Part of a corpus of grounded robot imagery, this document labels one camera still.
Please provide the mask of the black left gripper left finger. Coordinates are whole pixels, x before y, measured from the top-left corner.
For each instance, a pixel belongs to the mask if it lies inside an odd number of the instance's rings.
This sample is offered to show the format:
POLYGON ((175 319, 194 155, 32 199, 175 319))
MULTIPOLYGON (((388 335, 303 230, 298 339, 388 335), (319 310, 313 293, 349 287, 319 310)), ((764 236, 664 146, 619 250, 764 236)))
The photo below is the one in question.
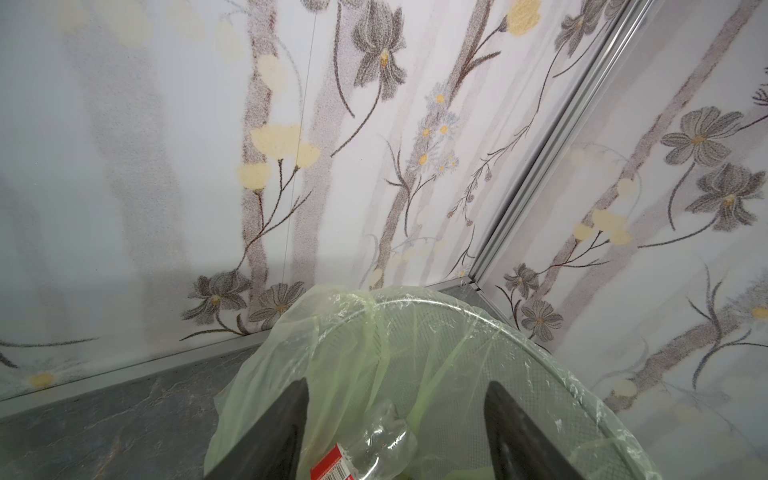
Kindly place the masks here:
POLYGON ((295 479, 307 423, 309 388, 291 382, 213 470, 215 480, 295 479))

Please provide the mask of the small red label bottle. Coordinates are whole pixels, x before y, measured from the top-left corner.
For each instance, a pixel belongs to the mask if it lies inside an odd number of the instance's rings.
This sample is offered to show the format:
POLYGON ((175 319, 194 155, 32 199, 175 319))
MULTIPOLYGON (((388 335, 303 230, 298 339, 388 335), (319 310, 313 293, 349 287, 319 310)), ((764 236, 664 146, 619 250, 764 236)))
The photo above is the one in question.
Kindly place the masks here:
POLYGON ((416 435, 391 400, 364 417, 358 434, 336 443, 310 470, 311 480, 395 479, 415 458, 416 435))

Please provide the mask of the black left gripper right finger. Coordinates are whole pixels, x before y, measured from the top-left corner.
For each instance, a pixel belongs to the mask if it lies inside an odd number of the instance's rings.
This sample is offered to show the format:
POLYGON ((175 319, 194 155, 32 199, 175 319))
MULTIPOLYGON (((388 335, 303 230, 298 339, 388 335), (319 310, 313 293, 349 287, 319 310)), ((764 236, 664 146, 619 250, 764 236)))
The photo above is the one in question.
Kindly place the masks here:
POLYGON ((583 479, 501 383, 489 383, 483 414, 495 479, 583 479))

